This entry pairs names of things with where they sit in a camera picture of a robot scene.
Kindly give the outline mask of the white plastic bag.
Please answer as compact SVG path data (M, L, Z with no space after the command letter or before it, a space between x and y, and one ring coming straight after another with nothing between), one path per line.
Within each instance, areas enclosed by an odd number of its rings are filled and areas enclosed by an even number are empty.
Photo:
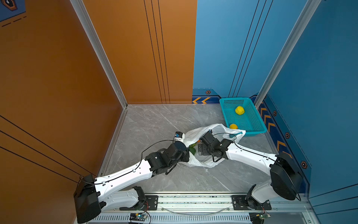
M223 124L212 124L207 127L200 127L194 130L191 130L185 134L185 138L183 143L186 147L195 144L200 137L206 134L208 131L212 131L213 134L217 134L219 139L230 139L233 140L234 143L238 143L242 137L245 136L246 131L240 129L230 129ZM204 167L204 168L213 168L219 163L224 161L224 159L220 159L218 162L213 162L212 159L207 158L206 160L199 161L191 152L189 153L189 162L180 162L180 164L185 165L187 167Z

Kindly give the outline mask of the yellow orange fruit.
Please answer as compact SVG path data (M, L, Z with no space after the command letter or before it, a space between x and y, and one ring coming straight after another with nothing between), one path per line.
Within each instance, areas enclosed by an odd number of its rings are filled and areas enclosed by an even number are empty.
M238 126L236 124L231 124L229 126L230 129L238 129Z

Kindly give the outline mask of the yellow lemon fruit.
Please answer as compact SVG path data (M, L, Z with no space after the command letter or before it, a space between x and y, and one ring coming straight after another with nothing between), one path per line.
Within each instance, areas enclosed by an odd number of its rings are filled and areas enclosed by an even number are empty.
M245 113L245 110L242 106L238 106L236 109L235 109L235 112L237 115L243 115Z

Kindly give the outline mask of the teal plastic basket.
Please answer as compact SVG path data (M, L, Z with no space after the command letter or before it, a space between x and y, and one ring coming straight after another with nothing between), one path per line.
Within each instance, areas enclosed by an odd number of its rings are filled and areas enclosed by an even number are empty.
M250 98L221 98L219 102L227 127L232 124L237 125L238 129L246 131L245 137L256 136L267 131L264 121ZM238 115L235 112L238 106L243 108L244 114Z

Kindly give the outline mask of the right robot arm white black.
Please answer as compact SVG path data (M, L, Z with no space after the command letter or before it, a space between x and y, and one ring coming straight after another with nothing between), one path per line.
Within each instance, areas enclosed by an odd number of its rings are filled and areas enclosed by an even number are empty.
M213 162L221 159L239 161L250 165L269 176L269 180L254 184L243 203L250 210L263 210L270 199L281 197L286 200L301 200L299 189L303 182L299 167L285 152L278 155L259 152L235 140L215 138L211 130L199 138L199 154L212 156Z

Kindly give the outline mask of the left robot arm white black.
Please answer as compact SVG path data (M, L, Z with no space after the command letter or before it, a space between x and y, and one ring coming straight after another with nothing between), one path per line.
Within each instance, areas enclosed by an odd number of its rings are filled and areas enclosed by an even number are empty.
M124 170L97 178L93 175L80 177L74 193L77 222L89 222L110 209L142 208L145 203L143 190L137 186L130 190L125 188L159 174L167 175L179 162L188 162L189 158L190 150L184 143L175 141Z

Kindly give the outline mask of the dark green fruit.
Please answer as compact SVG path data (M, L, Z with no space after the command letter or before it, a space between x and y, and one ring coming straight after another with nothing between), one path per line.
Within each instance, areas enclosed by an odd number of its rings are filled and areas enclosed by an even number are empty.
M196 143L189 146L189 151L192 153L192 155L196 154Z

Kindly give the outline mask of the left circuit board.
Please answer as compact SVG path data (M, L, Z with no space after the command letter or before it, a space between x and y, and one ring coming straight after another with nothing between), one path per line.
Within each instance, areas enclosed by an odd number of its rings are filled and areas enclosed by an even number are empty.
M150 221L146 213L131 213L129 215L129 224L144 224Z

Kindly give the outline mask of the circuit board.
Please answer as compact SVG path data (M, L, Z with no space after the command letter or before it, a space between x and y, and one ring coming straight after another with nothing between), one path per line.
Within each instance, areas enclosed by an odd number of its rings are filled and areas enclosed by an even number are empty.
M264 224L265 220L271 218L269 213L249 213L252 224Z
M129 224L144 224L150 221L146 213L131 213L129 215Z

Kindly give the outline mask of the right circuit board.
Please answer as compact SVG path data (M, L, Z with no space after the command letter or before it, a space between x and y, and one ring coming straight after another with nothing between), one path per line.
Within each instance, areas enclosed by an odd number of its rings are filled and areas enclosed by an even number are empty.
M269 213L249 213L252 224L264 224L265 220L271 218Z

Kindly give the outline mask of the aluminium front rail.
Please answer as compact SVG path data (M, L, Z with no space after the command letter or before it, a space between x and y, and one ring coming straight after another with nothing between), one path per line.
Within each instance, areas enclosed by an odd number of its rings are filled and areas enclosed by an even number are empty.
M230 193L149 193L146 195L158 195L158 208L156 211L167 211L175 213L212 213L215 211L235 211L231 196L244 194ZM304 197L301 201L288 201L283 198L270 199L272 212L312 212L313 208ZM103 212L120 211L110 209ZM244 210L248 212L261 212L255 210Z

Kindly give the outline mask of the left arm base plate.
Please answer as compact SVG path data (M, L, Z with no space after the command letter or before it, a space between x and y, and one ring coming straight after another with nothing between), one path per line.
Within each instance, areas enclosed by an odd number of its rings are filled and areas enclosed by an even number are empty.
M158 195L146 195L145 200L140 200L136 205L133 207L121 207L119 208L120 211L156 211L158 208Z

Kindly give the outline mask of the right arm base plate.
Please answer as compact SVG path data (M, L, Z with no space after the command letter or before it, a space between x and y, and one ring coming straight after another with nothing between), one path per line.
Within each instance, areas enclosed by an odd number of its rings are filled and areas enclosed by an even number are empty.
M253 198L247 199L244 195L233 195L231 196L232 205L235 211L243 211L243 210L255 210L255 211L270 211L272 210L271 203L267 200L264 203L259 203Z

